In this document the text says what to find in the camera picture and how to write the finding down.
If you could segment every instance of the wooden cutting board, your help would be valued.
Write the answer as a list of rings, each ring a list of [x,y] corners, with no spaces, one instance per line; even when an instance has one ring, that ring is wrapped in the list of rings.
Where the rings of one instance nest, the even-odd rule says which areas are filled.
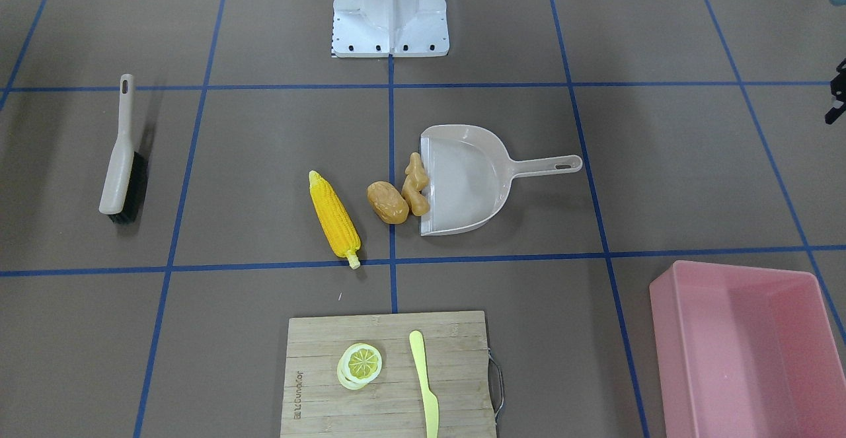
[[[301,438],[421,438],[426,419],[408,333],[423,333],[439,438],[496,438],[484,311],[293,318],[282,434]],[[356,342],[379,349],[383,368],[361,390],[338,383],[336,366]]]

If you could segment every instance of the yellow corn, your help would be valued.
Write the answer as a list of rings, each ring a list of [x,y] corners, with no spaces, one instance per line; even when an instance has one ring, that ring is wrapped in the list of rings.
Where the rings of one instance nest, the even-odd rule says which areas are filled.
[[[329,246],[336,256],[347,258],[350,267],[355,270],[362,265],[356,255],[356,251],[362,247],[362,240],[350,215],[347,214],[347,209],[344,209],[344,204],[329,182],[314,170],[309,172],[309,193],[311,202],[315,204],[317,219],[320,219],[323,233],[329,240]]]

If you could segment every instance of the brush bristles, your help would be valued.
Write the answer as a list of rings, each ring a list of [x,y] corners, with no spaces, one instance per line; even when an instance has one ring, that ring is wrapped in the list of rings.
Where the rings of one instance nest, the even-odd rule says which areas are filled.
[[[132,156],[132,170],[130,171],[130,184],[126,188],[124,209],[117,214],[109,215],[114,223],[125,225],[135,221],[138,215],[140,204],[144,200],[144,192],[147,184],[147,161],[138,154]]]

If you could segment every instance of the pink plastic bin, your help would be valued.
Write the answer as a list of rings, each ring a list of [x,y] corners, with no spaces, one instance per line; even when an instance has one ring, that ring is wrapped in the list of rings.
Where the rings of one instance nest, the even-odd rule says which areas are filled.
[[[677,261],[649,292],[668,438],[846,437],[815,276]]]

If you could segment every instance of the white plastic stand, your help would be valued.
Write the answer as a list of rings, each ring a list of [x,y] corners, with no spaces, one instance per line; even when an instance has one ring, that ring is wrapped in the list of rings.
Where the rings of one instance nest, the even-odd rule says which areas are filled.
[[[332,54],[338,57],[444,56],[446,0],[335,0]]]

